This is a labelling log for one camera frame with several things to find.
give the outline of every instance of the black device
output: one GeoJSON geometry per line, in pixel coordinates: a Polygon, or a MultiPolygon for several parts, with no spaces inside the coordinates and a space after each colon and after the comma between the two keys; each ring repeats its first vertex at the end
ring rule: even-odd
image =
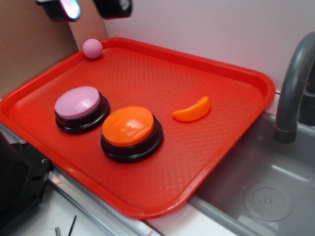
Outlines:
{"type": "MultiPolygon", "coordinates": [[[[76,21],[81,15],[77,0],[36,0],[36,3],[43,6],[48,17],[55,22],[76,21]]],[[[106,20],[131,15],[131,0],[94,0],[94,3],[106,20]]]]}
{"type": "Polygon", "coordinates": [[[50,161],[32,145],[0,132],[0,234],[41,202],[50,161]]]}

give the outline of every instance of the red tray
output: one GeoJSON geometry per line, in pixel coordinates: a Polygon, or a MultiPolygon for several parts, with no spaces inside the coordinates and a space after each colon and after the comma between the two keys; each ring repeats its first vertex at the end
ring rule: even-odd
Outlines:
{"type": "Polygon", "coordinates": [[[128,39],[102,45],[102,57],[87,59],[78,52],[6,96],[0,121],[119,212],[160,216],[189,199],[272,101],[275,86],[253,70],[128,39]],[[149,109],[163,126],[160,149],[138,163],[121,164],[105,156],[101,126],[84,134],[61,132],[55,102],[79,86],[97,88],[111,111],[149,109]],[[172,117],[203,96],[212,104],[205,117],[192,122],[172,117]]]}

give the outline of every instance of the toy orange slice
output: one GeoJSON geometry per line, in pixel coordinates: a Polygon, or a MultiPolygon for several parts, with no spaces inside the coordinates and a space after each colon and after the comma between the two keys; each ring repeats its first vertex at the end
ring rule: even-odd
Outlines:
{"type": "Polygon", "coordinates": [[[207,96],[202,97],[190,107],[172,113],[173,118],[179,121],[193,121],[205,116],[211,109],[211,103],[207,96]]]}

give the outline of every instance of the cardboard box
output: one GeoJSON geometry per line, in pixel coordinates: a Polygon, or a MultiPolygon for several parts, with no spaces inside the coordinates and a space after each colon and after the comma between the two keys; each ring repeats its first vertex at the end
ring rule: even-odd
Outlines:
{"type": "Polygon", "coordinates": [[[70,22],[70,27],[78,48],[81,50],[83,43],[90,38],[102,40],[108,38],[104,20],[99,14],[93,0],[78,0],[81,16],[75,22],[70,22]]]}
{"type": "Polygon", "coordinates": [[[68,23],[35,0],[0,1],[0,98],[78,51],[68,23]]]}

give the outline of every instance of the sink basin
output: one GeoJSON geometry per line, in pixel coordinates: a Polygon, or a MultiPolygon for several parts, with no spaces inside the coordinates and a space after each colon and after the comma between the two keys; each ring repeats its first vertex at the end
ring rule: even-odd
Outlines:
{"type": "Polygon", "coordinates": [[[263,113],[189,203],[238,235],[314,235],[315,131],[299,124],[280,144],[274,120],[263,113]]]}

